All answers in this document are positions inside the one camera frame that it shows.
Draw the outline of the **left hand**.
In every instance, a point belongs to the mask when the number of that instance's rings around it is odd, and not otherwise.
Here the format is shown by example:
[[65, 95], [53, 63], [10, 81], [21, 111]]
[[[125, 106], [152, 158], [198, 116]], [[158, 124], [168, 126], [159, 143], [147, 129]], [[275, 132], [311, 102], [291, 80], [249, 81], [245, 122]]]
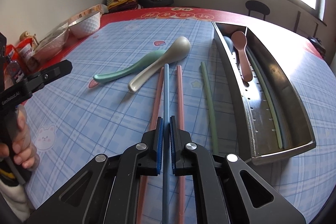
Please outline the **left hand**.
[[23, 105], [18, 105], [15, 110], [5, 118], [11, 145], [1, 143], [1, 158], [10, 155], [9, 147], [13, 150], [13, 162], [17, 166], [33, 171], [37, 169], [40, 157], [37, 148], [31, 140], [30, 128], [27, 123], [27, 112]]

